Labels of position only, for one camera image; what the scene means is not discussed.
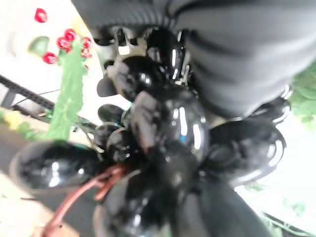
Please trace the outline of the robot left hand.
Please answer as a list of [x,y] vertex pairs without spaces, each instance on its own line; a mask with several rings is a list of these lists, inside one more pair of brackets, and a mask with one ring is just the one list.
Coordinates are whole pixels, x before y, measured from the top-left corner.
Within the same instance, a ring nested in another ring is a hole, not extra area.
[[185,48],[209,127],[248,117],[316,58],[313,0],[75,0],[95,40],[113,27],[140,37],[186,30]]

